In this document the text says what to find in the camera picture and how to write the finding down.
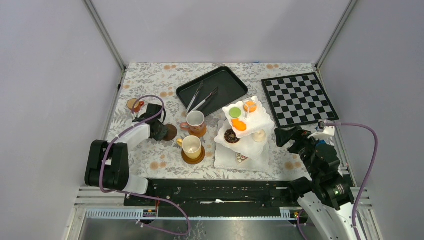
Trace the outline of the cream round mousse cake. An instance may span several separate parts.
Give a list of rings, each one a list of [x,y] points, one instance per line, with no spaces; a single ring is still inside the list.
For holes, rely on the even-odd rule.
[[[264,130],[259,130],[252,134],[252,139],[257,143],[264,142],[267,139],[267,133]]]

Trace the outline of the large brown saucer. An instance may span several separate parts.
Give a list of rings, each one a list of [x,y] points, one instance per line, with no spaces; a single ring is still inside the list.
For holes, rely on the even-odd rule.
[[[181,151],[181,157],[182,157],[183,161],[187,164],[190,164],[190,165],[196,165],[196,164],[201,163],[203,161],[203,159],[205,158],[205,155],[206,155],[206,151],[205,151],[205,148],[203,146],[201,147],[201,153],[200,153],[199,157],[197,157],[195,159],[189,158],[183,150]]]

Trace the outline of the chocolate sprinkle donut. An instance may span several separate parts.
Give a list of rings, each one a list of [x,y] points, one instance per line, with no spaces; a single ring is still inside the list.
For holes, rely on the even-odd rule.
[[[227,129],[224,133],[224,140],[229,144],[236,144],[240,141],[232,128]]]

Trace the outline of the orange macaron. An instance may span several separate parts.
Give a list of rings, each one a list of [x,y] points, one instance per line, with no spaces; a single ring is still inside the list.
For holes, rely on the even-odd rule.
[[[257,103],[252,100],[245,101],[243,103],[243,109],[246,113],[253,113],[257,110]]]

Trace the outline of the small tan saucer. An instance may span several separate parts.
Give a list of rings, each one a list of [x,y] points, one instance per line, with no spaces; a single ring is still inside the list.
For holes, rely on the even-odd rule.
[[[194,132],[194,131],[192,131],[192,130],[189,130],[188,131],[188,133],[191,135],[191,136],[196,136],[196,137],[198,137],[198,138],[202,138],[206,133],[207,133],[207,126],[205,126],[201,131],[199,131],[199,132]]]

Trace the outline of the green macaron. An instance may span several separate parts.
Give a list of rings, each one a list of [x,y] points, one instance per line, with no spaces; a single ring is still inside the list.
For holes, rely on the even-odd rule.
[[[242,115],[242,110],[238,107],[232,107],[229,112],[229,116],[233,119],[237,119]]]

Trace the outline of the yellow cup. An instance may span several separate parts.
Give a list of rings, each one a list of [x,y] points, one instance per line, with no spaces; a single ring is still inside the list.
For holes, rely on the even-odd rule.
[[[202,153],[202,143],[197,136],[190,135],[185,138],[178,138],[176,143],[182,148],[183,153],[189,159],[195,160]]]

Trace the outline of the dark brown saucer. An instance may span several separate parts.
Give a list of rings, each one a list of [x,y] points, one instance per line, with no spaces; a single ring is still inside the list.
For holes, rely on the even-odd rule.
[[[163,141],[172,141],[178,133],[177,128],[172,124],[166,124],[165,129],[167,130],[165,136],[163,137]]]

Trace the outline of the orange fish pastry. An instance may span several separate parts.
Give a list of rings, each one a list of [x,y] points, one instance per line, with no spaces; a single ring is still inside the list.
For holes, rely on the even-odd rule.
[[[244,123],[243,121],[241,121],[239,118],[234,118],[231,120],[232,122],[232,126],[240,132],[243,132],[247,129],[247,125],[246,123]]]

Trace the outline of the white cup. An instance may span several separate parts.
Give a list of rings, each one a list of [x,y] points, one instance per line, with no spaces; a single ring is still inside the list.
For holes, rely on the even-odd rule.
[[[127,101],[126,106],[132,113],[138,113],[141,108],[145,105],[145,102],[142,100],[137,100],[132,98]]]

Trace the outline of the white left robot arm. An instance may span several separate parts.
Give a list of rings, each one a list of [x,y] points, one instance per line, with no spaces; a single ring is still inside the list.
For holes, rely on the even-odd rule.
[[[130,174],[129,152],[148,139],[164,140],[169,133],[168,127],[161,121],[166,116],[164,110],[161,105],[149,103],[146,112],[110,142],[93,141],[84,175],[85,184],[102,188],[104,192],[136,194],[136,199],[142,205],[152,204],[155,192],[148,187],[149,181]]]

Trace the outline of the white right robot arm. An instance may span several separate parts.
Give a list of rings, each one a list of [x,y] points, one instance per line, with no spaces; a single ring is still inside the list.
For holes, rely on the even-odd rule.
[[[300,127],[274,132],[278,147],[294,142],[287,151],[300,157],[310,176],[288,184],[287,201],[303,208],[324,239],[366,239],[357,220],[351,186],[339,172],[341,161],[335,147]]]

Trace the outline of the white three-tier dessert stand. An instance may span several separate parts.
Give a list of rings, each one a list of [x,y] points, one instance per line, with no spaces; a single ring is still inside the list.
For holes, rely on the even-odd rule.
[[[244,111],[245,101],[256,102],[256,111],[253,113],[246,113]],[[242,111],[238,119],[246,123],[247,129],[245,131],[238,131],[233,127],[231,122],[233,118],[230,117],[229,110],[235,107],[240,108]],[[224,106],[222,111],[225,115],[225,119],[218,122],[217,135],[214,138],[216,143],[214,167],[217,169],[238,171],[268,171],[270,168],[269,140],[275,123],[271,120],[271,116],[267,113],[259,98],[255,95],[248,97],[244,100]],[[225,141],[224,134],[228,129],[232,129],[235,132],[236,136],[240,139],[238,143],[230,144]],[[263,142],[255,142],[252,139],[252,134],[260,130],[266,132],[267,139]],[[248,159],[242,163],[238,163],[236,160],[237,153],[248,157]]]

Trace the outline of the silver serving tongs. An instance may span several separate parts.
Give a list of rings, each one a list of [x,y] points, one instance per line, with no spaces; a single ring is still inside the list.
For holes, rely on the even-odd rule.
[[[188,107],[186,108],[186,113],[189,114],[192,111],[198,111],[202,106],[211,100],[217,93],[219,88],[215,87],[210,93],[207,94],[203,99],[200,99],[202,90],[204,88],[204,81],[201,81],[198,85]]]

